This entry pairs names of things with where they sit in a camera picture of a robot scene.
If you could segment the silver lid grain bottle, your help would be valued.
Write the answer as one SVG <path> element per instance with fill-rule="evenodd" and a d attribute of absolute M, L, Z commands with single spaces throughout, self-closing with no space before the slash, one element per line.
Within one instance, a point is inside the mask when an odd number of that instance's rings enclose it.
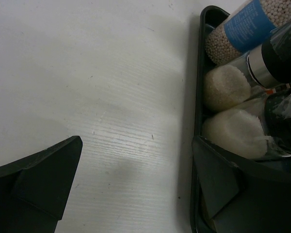
<path fill-rule="evenodd" d="M 264 42 L 291 19 L 291 0 L 247 0 L 206 38 L 206 54 L 228 62 Z"/>

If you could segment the black lid bottle front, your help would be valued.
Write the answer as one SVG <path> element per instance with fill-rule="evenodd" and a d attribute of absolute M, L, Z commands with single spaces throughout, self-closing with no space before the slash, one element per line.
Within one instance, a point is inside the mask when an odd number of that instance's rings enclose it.
<path fill-rule="evenodd" d="M 291 157 L 291 89 L 215 114 L 205 120 L 202 135 L 250 160 Z"/>

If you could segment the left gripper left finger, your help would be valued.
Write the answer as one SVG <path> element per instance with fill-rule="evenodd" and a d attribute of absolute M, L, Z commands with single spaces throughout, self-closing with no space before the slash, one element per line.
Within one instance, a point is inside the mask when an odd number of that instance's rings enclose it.
<path fill-rule="evenodd" d="M 0 233 L 55 232 L 81 151 L 81 137 L 72 136 L 0 166 Z"/>

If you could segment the clear top pepper grinder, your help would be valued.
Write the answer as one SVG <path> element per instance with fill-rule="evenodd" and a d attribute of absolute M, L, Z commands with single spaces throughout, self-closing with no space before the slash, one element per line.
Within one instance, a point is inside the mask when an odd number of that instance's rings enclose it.
<path fill-rule="evenodd" d="M 291 20 L 260 45 L 210 70 L 203 80 L 203 103 L 220 112 L 291 83 Z"/>

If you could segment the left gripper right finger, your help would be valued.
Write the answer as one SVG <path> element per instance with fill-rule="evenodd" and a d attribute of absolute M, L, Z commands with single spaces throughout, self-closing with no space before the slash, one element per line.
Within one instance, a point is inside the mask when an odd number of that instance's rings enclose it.
<path fill-rule="evenodd" d="M 219 233 L 291 233 L 291 173 L 245 159 L 196 136 L 194 163 Z"/>

